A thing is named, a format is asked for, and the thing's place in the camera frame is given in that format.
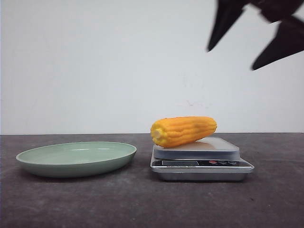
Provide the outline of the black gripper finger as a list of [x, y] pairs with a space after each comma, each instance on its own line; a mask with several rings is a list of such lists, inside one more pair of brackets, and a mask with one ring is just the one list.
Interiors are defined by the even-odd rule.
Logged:
[[218, 0], [217, 12], [207, 51], [211, 51], [244, 12], [248, 0]]
[[295, 16], [289, 16], [281, 20], [274, 38], [256, 58], [251, 69], [257, 70], [303, 50], [304, 22]]

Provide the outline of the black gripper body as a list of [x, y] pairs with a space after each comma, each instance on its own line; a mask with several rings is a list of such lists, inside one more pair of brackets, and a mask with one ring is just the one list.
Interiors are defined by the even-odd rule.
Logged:
[[303, 0], [249, 0], [248, 3], [259, 9], [259, 14], [271, 23], [304, 21], [294, 15], [303, 5]]

